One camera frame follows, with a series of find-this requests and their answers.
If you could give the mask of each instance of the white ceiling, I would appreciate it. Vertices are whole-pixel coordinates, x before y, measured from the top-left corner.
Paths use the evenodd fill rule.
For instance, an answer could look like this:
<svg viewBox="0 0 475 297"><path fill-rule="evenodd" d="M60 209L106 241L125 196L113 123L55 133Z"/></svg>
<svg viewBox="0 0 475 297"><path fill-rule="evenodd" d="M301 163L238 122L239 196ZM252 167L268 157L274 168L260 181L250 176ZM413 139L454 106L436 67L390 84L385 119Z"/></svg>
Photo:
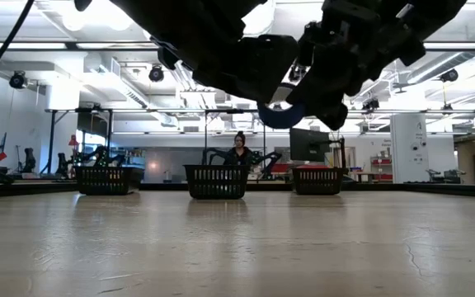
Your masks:
<svg viewBox="0 0 475 297"><path fill-rule="evenodd" d="M136 24L131 25L123 31L115 31L109 26L100 24L91 24L84 26L79 31L69 31L63 26L63 9L72 7L73 2L69 0L43 1L36 0L30 15L27 17L24 26L19 31L16 40L78 40L78 41L121 41L121 40L146 40L143 30ZM274 22L270 29L272 34L292 35L298 38L303 27L310 21L321 18L320 7L322 1L317 0L278 0L275 6ZM21 12L23 1L19 0L0 0L0 40L4 40L11 30L14 22ZM458 41L475 40L475 1L469 1L468 5L445 27L437 31L429 40L438 41ZM397 82L398 74L408 74L412 70L421 68L427 64L434 63L444 53L428 53L423 59L417 61L410 67L405 67L400 62L390 64L383 75L388 75L380 82L371 93L366 93L363 97L348 98L346 101L352 101L357 108L360 108L361 102L370 95L381 100L381 106L387 109L403 108L405 103L397 100L393 92L390 92L389 84ZM143 96L150 100L152 96L176 95L177 82L170 73L165 73L165 79L162 82L150 82L147 77L151 64L157 63L157 56L154 52L102 52L103 61L109 61L115 58L122 66L125 66L122 75L129 80L131 84ZM76 61L82 59L82 53L31 53L14 52L7 53L4 56L6 61L47 61L57 64L60 68L71 73L75 78L79 77L78 72L82 72L80 66L74 66ZM139 75L135 75L133 69L139 70ZM441 82L425 82L412 88L409 92L416 92L419 88L426 94L425 104L429 108L440 108L443 105L444 97L447 101L465 98L475 93L475 58L456 67L460 74L457 82L449 83L445 86ZM372 86L373 82L367 82L363 90ZM106 104L112 98L107 96L107 92L101 92L97 86L91 88L97 92L89 92L87 89L82 93L83 101L100 101ZM218 92L216 101L224 101L225 95ZM238 101L228 101L227 104L237 104ZM468 104L475 104L475 99ZM470 106L461 105L463 109Z"/></svg>

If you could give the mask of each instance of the ceiling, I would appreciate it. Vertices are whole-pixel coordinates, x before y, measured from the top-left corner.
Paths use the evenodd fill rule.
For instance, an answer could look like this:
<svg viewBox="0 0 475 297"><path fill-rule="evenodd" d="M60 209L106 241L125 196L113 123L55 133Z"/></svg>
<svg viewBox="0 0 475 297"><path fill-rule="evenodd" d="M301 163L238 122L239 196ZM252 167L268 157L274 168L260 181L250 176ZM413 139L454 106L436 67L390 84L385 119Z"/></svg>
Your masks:
<svg viewBox="0 0 475 297"><path fill-rule="evenodd" d="M113 8L105 9L104 2L99 2L101 14L88 16L93 19L86 24L67 26L68 13L73 9L72 1L65 0L36 0L35 6L27 17L23 27L16 36L19 41L146 41L148 35L136 24L131 23L122 30L113 28L108 13L115 12ZM265 6L260 12L261 17L250 15L247 19L247 31L266 30L271 34L292 35L299 38L303 27L313 20L321 18L320 7L322 1L317 0L278 0L269 2L271 7ZM4 40L11 30L17 16L21 12L23 1L2 0L0 1L0 40ZM428 40L430 41L475 41L475 1L468 1L459 15L446 26L437 31ZM111 60L118 63L118 73L111 66ZM20 67L30 67L31 73L37 62L49 62L56 65L52 71L68 75L77 79L83 85L81 102L94 101L103 106L113 106L117 109L134 108L137 105L126 96L134 93L135 96L150 103L152 108L229 108L246 107L255 108L255 103L241 98L227 96L224 92L197 85L189 79L190 74L171 73L165 71L164 80L150 82L148 71L152 64L157 64L155 52L125 52L125 51L93 51L89 53L71 52L9 52L3 57L6 68L2 71L12 71L13 63L19 63ZM117 77L112 82L103 71L93 72L98 65L104 66L104 71L112 72ZM434 78L433 74L440 74L441 69L456 69L459 79L456 82L443 83ZM53 83L52 75L42 76L38 74L40 83ZM394 83L418 83L410 87L398 89ZM378 98L381 109L440 109L444 102L452 103L454 109L475 109L475 54L463 53L435 53L430 52L424 58L413 65L405 67L400 61L396 61L383 71L377 82L368 81L364 84L362 92L355 97L347 97L345 102L350 108L360 109L363 102L370 98ZM438 120L442 115L435 115ZM475 115L461 115L447 119L446 122L472 128L472 119ZM199 116L178 116L179 121L195 122L202 120ZM130 120L129 115L122 115L123 120ZM224 129L235 127L239 120L232 117L218 117L222 119ZM147 115L141 120L141 115L132 115L131 120L159 120L156 115ZM306 121L311 125L312 119ZM351 115L348 125L360 125L370 122L371 125L389 124L389 115L379 115L377 118L368 119L364 115Z"/></svg>

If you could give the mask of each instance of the woman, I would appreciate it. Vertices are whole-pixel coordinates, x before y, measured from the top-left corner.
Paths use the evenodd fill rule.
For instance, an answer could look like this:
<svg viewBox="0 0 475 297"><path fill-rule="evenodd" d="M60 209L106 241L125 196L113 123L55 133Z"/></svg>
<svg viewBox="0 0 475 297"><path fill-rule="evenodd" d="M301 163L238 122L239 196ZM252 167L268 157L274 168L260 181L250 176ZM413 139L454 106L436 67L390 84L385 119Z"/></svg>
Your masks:
<svg viewBox="0 0 475 297"><path fill-rule="evenodd" d="M251 165L252 151L245 146L245 134L237 132L234 137L234 147L228 151L223 165Z"/></svg>

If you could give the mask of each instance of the white wall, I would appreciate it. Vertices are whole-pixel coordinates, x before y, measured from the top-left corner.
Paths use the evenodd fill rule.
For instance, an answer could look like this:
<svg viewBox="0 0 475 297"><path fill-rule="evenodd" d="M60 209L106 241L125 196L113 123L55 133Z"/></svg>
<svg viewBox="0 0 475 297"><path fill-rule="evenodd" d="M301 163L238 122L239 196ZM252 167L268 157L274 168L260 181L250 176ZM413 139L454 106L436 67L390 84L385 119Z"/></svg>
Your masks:
<svg viewBox="0 0 475 297"><path fill-rule="evenodd" d="M41 117L44 115L44 108L45 96L36 97L36 92L31 90L14 90L8 86L7 79L0 78L0 142L7 132L5 153L8 156L0 162L0 166L9 167L11 170L17 168L16 145L21 146L20 158L23 163L25 148L33 148L38 160L41 148Z"/></svg>
<svg viewBox="0 0 475 297"><path fill-rule="evenodd" d="M250 148L263 148L263 135L246 135L247 146ZM358 167L370 170L370 157L377 156L381 151L391 147L389 135L346 135L346 147L355 148L355 161ZM112 143L117 147L191 147L203 148L205 136L202 134L146 134L126 135L114 134ZM430 135L427 140L430 168L437 171L455 169L454 140L452 136ZM233 135L208 137L209 147L232 147ZM288 135L267 135L267 152L274 147L289 147Z"/></svg>

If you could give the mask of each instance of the black basket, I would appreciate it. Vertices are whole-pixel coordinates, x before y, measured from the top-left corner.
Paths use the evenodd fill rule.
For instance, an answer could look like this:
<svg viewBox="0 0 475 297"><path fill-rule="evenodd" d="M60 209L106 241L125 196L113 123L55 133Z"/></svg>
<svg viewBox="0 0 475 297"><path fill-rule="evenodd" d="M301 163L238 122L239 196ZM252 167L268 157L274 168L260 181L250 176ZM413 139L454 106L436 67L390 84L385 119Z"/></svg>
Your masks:
<svg viewBox="0 0 475 297"><path fill-rule="evenodd" d="M335 195L340 193L344 169L293 168L293 177L299 195Z"/></svg>
<svg viewBox="0 0 475 297"><path fill-rule="evenodd" d="M241 199L247 189L248 166L185 165L194 199Z"/></svg>
<svg viewBox="0 0 475 297"><path fill-rule="evenodd" d="M78 190L85 195L127 195L140 186L144 170L136 167L75 167Z"/></svg>

